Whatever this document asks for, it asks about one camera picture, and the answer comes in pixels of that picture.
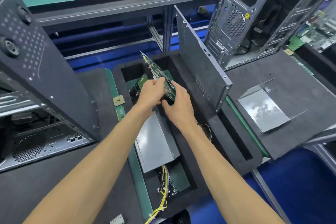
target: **cable bundle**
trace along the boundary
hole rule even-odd
[[[150,218],[148,221],[146,221],[145,224],[152,224],[155,220],[155,217],[160,211],[163,211],[164,209],[167,208],[167,195],[168,195],[168,185],[169,185],[169,172],[168,169],[166,168],[165,165],[162,166],[162,171],[161,171],[161,188],[159,192],[163,195],[160,206],[158,209],[155,209],[153,213],[151,214]]]

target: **person's left hand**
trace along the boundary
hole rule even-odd
[[[152,113],[152,108],[155,105],[161,104],[160,99],[165,94],[163,83],[164,77],[160,77],[158,80],[148,80],[142,86],[137,106],[144,108],[144,111]]]

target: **person's right hand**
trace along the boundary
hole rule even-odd
[[[189,125],[196,124],[194,109],[190,101],[190,96],[185,88],[177,82],[172,81],[176,90],[175,103],[170,106],[166,100],[162,101],[162,106],[166,111],[168,118],[181,131]]]

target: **forearm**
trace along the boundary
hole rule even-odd
[[[117,179],[147,116],[135,105],[32,211],[24,224],[92,223]]]
[[[273,209],[215,149],[198,125],[181,128],[205,182],[228,223],[281,223]]]

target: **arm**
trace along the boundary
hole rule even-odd
[[[164,94],[164,78],[144,83],[136,105],[36,206],[23,224],[93,223],[139,131]]]
[[[275,211],[245,182],[216,150],[195,122],[187,90],[176,88],[174,106],[162,102],[166,114],[181,131],[194,153],[205,182],[228,223],[284,224]]]

